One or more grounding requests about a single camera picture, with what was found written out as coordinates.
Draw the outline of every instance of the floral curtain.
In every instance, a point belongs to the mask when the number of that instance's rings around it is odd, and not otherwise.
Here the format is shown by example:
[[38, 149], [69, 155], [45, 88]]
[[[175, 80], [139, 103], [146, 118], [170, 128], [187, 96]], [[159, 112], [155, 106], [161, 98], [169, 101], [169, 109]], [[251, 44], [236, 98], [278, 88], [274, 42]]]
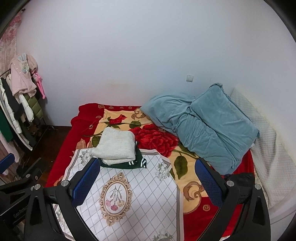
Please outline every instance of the floral curtain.
[[8, 70], [10, 61], [16, 55], [16, 34], [20, 23], [21, 13], [19, 12], [11, 21], [2, 38], [0, 39], [0, 74]]

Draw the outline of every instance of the metal screw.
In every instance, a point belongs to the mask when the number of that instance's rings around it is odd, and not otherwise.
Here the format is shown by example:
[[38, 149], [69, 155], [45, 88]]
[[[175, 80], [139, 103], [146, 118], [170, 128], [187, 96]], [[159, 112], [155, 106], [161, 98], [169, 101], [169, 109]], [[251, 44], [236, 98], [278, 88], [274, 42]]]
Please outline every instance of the metal screw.
[[261, 186], [259, 185], [259, 184], [255, 184], [255, 188], [257, 189], [257, 190], [260, 190], [261, 189]]
[[34, 186], [34, 189], [35, 189], [35, 190], [38, 190], [39, 188], [41, 188], [41, 185], [40, 185], [40, 184], [36, 184], [36, 185]]
[[68, 184], [69, 184], [69, 181], [68, 180], [64, 180], [64, 181], [61, 182], [61, 185], [63, 187], [67, 186]]
[[233, 181], [227, 181], [226, 184], [230, 187], [233, 187], [234, 186], [234, 182]]

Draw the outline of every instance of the blue quilt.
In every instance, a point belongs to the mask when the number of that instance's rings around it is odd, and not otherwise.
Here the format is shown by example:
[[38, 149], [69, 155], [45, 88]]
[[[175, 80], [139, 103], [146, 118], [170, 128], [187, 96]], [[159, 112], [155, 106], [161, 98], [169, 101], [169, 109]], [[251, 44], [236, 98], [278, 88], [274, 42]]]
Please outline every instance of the blue quilt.
[[259, 135], [220, 83], [197, 98], [184, 93], [156, 96], [141, 110], [221, 175], [236, 170]]

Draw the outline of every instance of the wall socket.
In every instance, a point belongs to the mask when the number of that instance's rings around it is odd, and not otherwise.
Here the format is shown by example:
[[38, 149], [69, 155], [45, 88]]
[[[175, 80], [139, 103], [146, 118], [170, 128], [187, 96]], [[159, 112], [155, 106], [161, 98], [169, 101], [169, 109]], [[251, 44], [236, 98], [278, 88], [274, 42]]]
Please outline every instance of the wall socket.
[[187, 82], [192, 82], [193, 81], [193, 75], [187, 75], [187, 78], [186, 78], [186, 81]]

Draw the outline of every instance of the dark wooden floor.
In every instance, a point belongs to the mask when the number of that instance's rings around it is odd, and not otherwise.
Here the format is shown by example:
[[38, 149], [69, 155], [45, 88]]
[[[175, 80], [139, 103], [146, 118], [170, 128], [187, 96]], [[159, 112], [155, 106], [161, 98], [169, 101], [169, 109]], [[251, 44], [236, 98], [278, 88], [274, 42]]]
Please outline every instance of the dark wooden floor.
[[55, 126], [54, 128], [55, 130], [49, 128], [33, 151], [26, 153], [24, 156], [24, 160], [29, 160], [27, 163], [28, 166], [32, 165], [39, 157], [47, 162], [48, 168], [38, 180], [38, 183], [42, 186], [45, 186], [48, 174], [59, 153], [63, 141], [71, 129], [70, 126]]

